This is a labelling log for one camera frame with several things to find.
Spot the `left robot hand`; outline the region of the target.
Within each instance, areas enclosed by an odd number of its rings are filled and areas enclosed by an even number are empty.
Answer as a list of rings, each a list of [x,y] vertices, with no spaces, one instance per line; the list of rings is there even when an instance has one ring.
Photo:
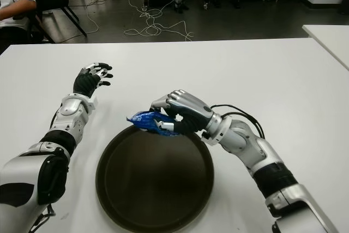
[[[109,73],[112,67],[106,63],[92,63],[83,67],[73,84],[73,93],[91,97],[95,90],[101,86],[110,86],[109,81],[104,78],[111,79],[113,75]]]

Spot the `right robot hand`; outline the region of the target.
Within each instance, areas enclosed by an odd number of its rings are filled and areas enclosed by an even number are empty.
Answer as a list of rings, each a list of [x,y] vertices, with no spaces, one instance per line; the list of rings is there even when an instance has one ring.
[[[222,123],[222,118],[205,102],[182,89],[153,101],[151,109],[163,109],[171,119],[175,119],[177,115],[182,116],[181,121],[155,121],[159,129],[178,134],[204,130],[206,137],[216,136]]]

